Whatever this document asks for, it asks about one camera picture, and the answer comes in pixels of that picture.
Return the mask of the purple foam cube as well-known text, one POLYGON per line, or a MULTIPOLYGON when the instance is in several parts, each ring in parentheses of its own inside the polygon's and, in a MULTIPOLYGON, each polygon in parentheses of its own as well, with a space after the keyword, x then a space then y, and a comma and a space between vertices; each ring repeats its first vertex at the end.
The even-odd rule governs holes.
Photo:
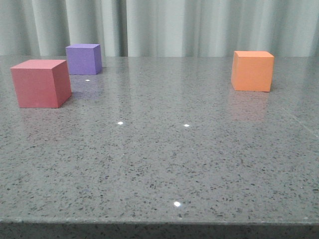
POLYGON ((71 75, 97 75, 102 71, 100 44, 73 44, 65 48, 71 75))

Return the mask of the orange foam cube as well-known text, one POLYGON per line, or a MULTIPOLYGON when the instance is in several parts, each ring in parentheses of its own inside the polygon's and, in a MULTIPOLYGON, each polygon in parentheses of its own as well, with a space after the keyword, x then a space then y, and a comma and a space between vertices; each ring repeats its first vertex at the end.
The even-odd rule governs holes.
POLYGON ((231 84, 236 91, 270 92, 275 57, 267 51, 234 51, 231 84))

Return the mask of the red foam cube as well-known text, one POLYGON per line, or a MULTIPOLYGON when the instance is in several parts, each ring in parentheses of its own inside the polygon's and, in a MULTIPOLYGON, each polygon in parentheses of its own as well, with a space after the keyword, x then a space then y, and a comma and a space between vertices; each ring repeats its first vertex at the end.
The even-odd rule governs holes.
POLYGON ((59 108, 72 95, 66 60, 27 60, 10 70, 21 108, 59 108))

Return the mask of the grey-green curtain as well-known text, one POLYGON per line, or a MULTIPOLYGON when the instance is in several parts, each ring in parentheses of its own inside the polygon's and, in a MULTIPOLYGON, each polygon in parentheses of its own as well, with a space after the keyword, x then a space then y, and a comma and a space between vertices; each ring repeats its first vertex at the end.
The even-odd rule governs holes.
POLYGON ((98 43, 103 56, 217 57, 235 50, 317 56, 316 0, 3 0, 1 55, 64 55, 98 43))

